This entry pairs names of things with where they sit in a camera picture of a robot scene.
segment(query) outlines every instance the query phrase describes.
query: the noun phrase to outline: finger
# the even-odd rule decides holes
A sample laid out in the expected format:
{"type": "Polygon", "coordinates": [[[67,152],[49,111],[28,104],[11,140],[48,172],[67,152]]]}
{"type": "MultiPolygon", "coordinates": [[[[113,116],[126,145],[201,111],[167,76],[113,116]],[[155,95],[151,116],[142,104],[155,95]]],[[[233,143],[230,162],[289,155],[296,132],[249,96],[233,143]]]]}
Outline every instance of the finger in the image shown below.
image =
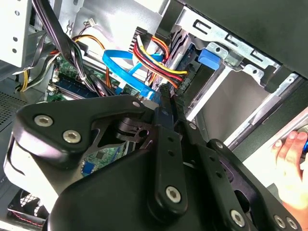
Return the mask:
{"type": "Polygon", "coordinates": [[[300,156],[302,155],[303,148],[306,144],[307,133],[301,132],[294,140],[290,147],[284,161],[285,173],[288,176],[301,176],[300,175],[300,156]]]}
{"type": "Polygon", "coordinates": [[[278,153],[279,153],[281,148],[282,148],[282,141],[281,140],[277,140],[276,143],[271,148],[272,158],[273,158],[273,162],[274,162],[275,167],[276,167],[276,164],[277,164],[277,156],[278,156],[278,153]]]}
{"type": "Polygon", "coordinates": [[[295,138],[297,137],[297,132],[296,131],[292,131],[288,138],[286,139],[284,145],[282,146],[281,150],[278,153],[277,156],[277,169],[279,169],[281,172],[284,173],[284,159],[287,156],[287,153],[289,151],[289,149],[291,148],[295,138]]]}

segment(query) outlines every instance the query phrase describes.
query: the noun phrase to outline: power cable bundle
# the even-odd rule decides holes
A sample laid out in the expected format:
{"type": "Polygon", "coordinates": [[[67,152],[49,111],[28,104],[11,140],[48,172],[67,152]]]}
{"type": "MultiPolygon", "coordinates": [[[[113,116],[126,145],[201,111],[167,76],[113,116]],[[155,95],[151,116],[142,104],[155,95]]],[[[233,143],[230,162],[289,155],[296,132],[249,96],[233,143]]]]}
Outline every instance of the power cable bundle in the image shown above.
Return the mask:
{"type": "MultiPolygon", "coordinates": [[[[152,39],[165,53],[164,61],[166,61],[169,57],[169,50],[167,45],[154,37],[152,39]]],[[[137,36],[137,40],[135,42],[135,46],[133,49],[133,54],[136,56],[138,61],[145,66],[148,70],[152,71],[152,78],[150,83],[153,82],[155,75],[161,76],[166,79],[170,84],[174,86],[174,88],[178,88],[179,82],[183,80],[183,75],[187,74],[187,71],[174,71],[166,68],[159,62],[157,62],[154,58],[152,58],[145,50],[140,35],[137,36]]]]}

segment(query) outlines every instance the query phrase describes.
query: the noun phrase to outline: green circuit board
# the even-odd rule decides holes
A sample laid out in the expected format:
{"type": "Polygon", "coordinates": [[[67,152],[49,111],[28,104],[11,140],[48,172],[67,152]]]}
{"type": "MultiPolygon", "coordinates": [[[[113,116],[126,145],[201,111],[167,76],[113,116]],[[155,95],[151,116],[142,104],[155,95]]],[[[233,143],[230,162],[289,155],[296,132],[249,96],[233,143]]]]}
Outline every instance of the green circuit board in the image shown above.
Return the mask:
{"type": "Polygon", "coordinates": [[[88,176],[89,174],[107,166],[108,164],[116,161],[117,159],[125,155],[126,144],[116,148],[105,148],[88,155],[82,163],[81,173],[82,175],[88,176]],[[85,170],[85,164],[92,164],[93,168],[91,171],[85,170]]]}

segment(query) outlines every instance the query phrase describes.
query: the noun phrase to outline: blue port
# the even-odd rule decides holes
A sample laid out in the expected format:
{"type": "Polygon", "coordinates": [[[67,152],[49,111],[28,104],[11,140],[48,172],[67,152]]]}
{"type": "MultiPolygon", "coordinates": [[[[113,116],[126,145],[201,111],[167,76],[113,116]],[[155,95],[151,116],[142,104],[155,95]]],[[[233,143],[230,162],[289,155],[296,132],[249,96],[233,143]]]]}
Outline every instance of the blue port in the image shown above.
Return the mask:
{"type": "Polygon", "coordinates": [[[306,142],[306,144],[305,144],[305,146],[304,146],[304,148],[303,148],[303,152],[304,152],[305,154],[308,153],[308,141],[306,142]]]}
{"type": "Polygon", "coordinates": [[[83,166],[82,173],[85,175],[89,175],[92,173],[92,170],[94,169],[95,165],[90,162],[85,162],[85,165],[83,166]]]}

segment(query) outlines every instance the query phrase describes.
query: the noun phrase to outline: red wire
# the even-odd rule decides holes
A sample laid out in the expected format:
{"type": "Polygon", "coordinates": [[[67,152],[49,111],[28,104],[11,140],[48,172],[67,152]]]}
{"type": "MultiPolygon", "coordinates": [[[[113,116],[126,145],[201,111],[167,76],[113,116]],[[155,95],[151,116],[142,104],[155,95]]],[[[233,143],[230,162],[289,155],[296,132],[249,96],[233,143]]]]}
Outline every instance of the red wire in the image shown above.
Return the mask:
{"type": "Polygon", "coordinates": [[[15,213],[15,212],[12,212],[16,217],[18,217],[20,220],[24,220],[24,221],[26,221],[26,222],[28,222],[28,223],[30,223],[30,224],[32,224],[32,225],[36,225],[36,226],[40,226],[40,227],[43,227],[43,225],[40,225],[40,224],[37,224],[37,223],[34,223],[34,222],[32,222],[32,221],[30,221],[30,220],[27,220],[27,219],[25,219],[25,218],[22,218],[21,216],[19,216],[17,213],[15,213]]]}
{"type": "MultiPolygon", "coordinates": [[[[139,58],[140,59],[142,59],[142,61],[144,61],[145,63],[149,63],[147,60],[145,60],[143,57],[142,57],[142,55],[140,54],[140,52],[139,52],[139,50],[137,49],[137,45],[135,44],[135,46],[134,46],[134,50],[135,50],[135,52],[138,54],[138,56],[139,56],[139,58]]],[[[176,79],[178,79],[179,81],[182,81],[183,79],[182,78],[180,78],[180,77],[178,77],[178,76],[176,76],[176,75],[173,75],[173,74],[171,74],[171,73],[168,73],[168,72],[166,72],[165,70],[161,70],[161,69],[157,69],[157,67],[155,67],[155,66],[151,66],[151,65],[149,65],[151,68],[153,68],[155,71],[157,71],[158,73],[163,73],[164,75],[166,75],[166,76],[168,76],[168,77],[171,77],[171,78],[176,78],[176,79]]]]}

